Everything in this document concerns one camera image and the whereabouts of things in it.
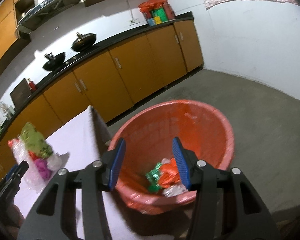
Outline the red plastic trash basket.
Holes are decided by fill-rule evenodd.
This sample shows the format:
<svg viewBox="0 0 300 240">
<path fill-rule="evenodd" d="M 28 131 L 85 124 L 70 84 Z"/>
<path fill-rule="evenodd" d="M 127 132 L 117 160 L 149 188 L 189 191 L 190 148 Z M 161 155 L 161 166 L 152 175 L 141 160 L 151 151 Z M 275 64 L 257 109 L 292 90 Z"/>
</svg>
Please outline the red plastic trash basket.
<svg viewBox="0 0 300 240">
<path fill-rule="evenodd" d="M 227 170 L 234 158 L 235 135 L 217 108 L 193 100 L 173 100 L 149 107 L 130 118 L 113 136 L 109 149 L 124 139 L 126 152 L 115 187 L 125 205 L 146 215 L 158 215 L 195 201 L 196 192 L 165 197 L 151 193 L 146 173 L 162 159 L 182 160 L 179 150 Z"/>
</svg>

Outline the wall power socket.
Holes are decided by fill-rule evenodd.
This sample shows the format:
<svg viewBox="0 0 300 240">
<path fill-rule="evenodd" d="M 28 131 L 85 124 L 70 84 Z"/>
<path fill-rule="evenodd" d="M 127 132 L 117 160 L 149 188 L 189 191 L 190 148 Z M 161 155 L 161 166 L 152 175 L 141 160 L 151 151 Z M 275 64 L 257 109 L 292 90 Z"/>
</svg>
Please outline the wall power socket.
<svg viewBox="0 0 300 240">
<path fill-rule="evenodd" d="M 139 24 L 139 23 L 140 23 L 140 21 L 138 18 L 133 18 L 129 21 L 130 25 L 135 25 L 135 24 Z"/>
</svg>

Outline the dark cutting board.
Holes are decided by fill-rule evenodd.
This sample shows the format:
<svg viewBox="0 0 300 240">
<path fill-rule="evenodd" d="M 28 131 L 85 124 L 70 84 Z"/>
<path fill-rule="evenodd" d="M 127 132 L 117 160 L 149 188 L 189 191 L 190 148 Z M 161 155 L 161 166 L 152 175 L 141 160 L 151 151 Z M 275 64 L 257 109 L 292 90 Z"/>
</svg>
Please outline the dark cutting board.
<svg viewBox="0 0 300 240">
<path fill-rule="evenodd" d="M 18 85 L 10 93 L 10 97 L 16 109 L 19 109 L 31 96 L 32 92 L 29 84 L 25 78 L 23 78 Z"/>
</svg>

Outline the black wok with lid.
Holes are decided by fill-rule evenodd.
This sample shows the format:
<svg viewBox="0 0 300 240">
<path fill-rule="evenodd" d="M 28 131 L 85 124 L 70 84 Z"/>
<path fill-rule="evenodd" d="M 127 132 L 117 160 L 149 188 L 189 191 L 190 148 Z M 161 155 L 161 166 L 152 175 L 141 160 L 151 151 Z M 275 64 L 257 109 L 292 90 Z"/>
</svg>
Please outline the black wok with lid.
<svg viewBox="0 0 300 240">
<path fill-rule="evenodd" d="M 72 43 L 71 49 L 75 52 L 82 52 L 92 47 L 96 42 L 96 34 L 76 33 L 77 39 Z"/>
</svg>

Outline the clear crumpled plastic bag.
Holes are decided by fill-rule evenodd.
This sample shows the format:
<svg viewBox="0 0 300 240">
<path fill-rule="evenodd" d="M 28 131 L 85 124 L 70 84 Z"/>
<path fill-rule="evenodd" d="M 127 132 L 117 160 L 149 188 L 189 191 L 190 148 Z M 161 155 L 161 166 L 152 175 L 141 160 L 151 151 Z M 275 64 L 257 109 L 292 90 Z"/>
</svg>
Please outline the clear crumpled plastic bag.
<svg viewBox="0 0 300 240">
<path fill-rule="evenodd" d="M 61 168 L 62 159 L 58 154 L 54 153 L 47 158 L 46 165 L 50 171 L 57 171 Z"/>
</svg>

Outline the glass jar on counter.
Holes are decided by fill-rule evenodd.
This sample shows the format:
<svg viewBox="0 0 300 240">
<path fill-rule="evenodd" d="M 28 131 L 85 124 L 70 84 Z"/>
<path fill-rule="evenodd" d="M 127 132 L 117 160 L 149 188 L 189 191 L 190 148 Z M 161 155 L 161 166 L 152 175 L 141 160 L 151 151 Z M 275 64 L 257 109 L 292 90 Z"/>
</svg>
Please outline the glass jar on counter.
<svg viewBox="0 0 300 240">
<path fill-rule="evenodd" d="M 0 102 L 0 111 L 7 120 L 11 120 L 12 116 L 15 114 L 14 108 L 12 106 L 8 106 L 3 101 Z"/>
</svg>

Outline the red bag on boxes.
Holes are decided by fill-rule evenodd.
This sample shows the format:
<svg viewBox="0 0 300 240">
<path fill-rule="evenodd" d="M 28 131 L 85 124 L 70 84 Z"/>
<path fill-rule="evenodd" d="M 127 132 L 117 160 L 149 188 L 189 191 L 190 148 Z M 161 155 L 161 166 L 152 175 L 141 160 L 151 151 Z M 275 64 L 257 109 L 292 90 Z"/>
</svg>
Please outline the red bag on boxes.
<svg viewBox="0 0 300 240">
<path fill-rule="evenodd" d="M 150 12 L 154 9 L 162 7 L 167 0 L 148 0 L 138 5 L 141 12 Z"/>
</svg>

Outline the bubble wrap sheet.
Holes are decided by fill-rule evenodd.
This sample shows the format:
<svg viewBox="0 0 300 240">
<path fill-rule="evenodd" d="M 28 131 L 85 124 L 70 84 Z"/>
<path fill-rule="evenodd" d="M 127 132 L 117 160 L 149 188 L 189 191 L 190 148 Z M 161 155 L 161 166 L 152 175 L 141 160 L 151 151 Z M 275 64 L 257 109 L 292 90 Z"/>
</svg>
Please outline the bubble wrap sheet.
<svg viewBox="0 0 300 240">
<path fill-rule="evenodd" d="M 14 138 L 8 141 L 8 146 L 12 150 L 13 156 L 19 165 L 22 161 L 25 161 L 28 164 L 28 169 L 24 173 L 22 181 L 26 183 L 29 189 L 34 190 L 37 193 L 42 191 L 45 183 L 23 141 L 18 138 Z"/>
</svg>

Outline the lower wooden cabinets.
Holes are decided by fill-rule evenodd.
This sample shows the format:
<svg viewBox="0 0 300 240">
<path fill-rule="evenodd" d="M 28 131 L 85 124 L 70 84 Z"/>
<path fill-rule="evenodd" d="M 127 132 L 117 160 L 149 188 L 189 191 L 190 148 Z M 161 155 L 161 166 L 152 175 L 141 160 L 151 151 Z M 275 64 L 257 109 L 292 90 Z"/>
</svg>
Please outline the lower wooden cabinets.
<svg viewBox="0 0 300 240">
<path fill-rule="evenodd" d="M 203 65 L 193 20 L 142 30 L 49 79 L 0 138 L 0 181 L 15 164 L 7 142 L 30 122 L 48 137 L 93 106 L 109 122 Z"/>
</svg>

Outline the red bottle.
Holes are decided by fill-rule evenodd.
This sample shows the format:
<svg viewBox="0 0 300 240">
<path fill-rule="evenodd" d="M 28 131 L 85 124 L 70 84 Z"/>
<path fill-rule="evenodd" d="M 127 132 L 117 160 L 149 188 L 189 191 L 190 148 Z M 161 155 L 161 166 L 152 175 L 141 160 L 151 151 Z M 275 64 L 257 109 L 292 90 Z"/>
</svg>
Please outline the red bottle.
<svg viewBox="0 0 300 240">
<path fill-rule="evenodd" d="M 30 78 L 28 78 L 27 81 L 28 81 L 28 85 L 30 87 L 31 92 L 35 92 L 37 90 L 36 84 Z"/>
</svg>

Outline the small green plastic bag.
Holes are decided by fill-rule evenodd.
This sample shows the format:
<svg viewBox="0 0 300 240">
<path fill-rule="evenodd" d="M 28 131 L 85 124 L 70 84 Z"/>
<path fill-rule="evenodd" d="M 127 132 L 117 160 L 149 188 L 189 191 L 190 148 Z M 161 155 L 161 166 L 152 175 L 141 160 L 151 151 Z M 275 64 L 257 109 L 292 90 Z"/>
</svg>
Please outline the small green plastic bag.
<svg viewBox="0 0 300 240">
<path fill-rule="evenodd" d="M 162 163 L 157 163 L 155 167 L 145 175 L 149 182 L 148 191 L 150 193 L 158 193 L 162 189 L 162 187 L 159 185 L 159 179 L 161 176 L 161 166 Z"/>
</svg>

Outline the magenta plastic bag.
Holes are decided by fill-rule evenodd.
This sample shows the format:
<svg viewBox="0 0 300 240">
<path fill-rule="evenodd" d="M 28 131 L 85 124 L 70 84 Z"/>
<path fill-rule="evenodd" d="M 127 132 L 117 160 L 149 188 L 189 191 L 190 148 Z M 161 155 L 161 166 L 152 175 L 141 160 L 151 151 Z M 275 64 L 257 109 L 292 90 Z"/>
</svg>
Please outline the magenta plastic bag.
<svg viewBox="0 0 300 240">
<path fill-rule="evenodd" d="M 47 168 L 47 161 L 45 159 L 36 159 L 34 163 L 43 181 L 48 181 L 52 172 Z"/>
</svg>

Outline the red plastic bag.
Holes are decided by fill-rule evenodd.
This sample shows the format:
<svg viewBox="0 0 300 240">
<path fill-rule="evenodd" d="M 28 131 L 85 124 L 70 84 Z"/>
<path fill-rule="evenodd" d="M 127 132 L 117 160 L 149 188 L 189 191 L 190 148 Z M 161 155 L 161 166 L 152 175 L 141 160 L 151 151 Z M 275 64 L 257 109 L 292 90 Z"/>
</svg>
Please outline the red plastic bag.
<svg viewBox="0 0 300 240">
<path fill-rule="evenodd" d="M 159 185 L 164 189 L 172 187 L 181 182 L 175 159 L 172 158 L 169 161 L 169 163 L 163 163 L 159 168 Z"/>
</svg>

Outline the orange plastic bag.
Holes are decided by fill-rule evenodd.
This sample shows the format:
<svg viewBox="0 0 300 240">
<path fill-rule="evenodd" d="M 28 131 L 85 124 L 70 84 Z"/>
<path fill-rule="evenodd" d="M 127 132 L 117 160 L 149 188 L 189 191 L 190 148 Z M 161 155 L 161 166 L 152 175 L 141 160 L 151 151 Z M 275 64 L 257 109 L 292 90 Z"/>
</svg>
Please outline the orange plastic bag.
<svg viewBox="0 0 300 240">
<path fill-rule="evenodd" d="M 39 157 L 36 156 L 36 154 L 35 154 L 34 152 L 32 152 L 32 151 L 28 151 L 28 154 L 29 154 L 29 156 L 31 157 L 31 159 L 32 159 L 33 161 L 39 159 Z"/>
</svg>

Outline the white plastic bag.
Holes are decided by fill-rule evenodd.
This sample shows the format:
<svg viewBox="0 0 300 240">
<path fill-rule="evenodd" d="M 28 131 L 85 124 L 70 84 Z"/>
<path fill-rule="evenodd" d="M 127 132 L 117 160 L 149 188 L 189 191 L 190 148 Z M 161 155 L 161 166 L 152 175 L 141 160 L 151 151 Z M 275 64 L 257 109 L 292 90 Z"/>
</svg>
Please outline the white plastic bag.
<svg viewBox="0 0 300 240">
<path fill-rule="evenodd" d="M 165 197 L 175 197 L 175 196 L 181 195 L 183 193 L 186 193 L 187 191 L 188 191 L 188 189 L 183 184 L 177 183 L 177 184 L 174 184 L 174 185 L 164 189 L 162 191 L 162 194 Z"/>
</svg>

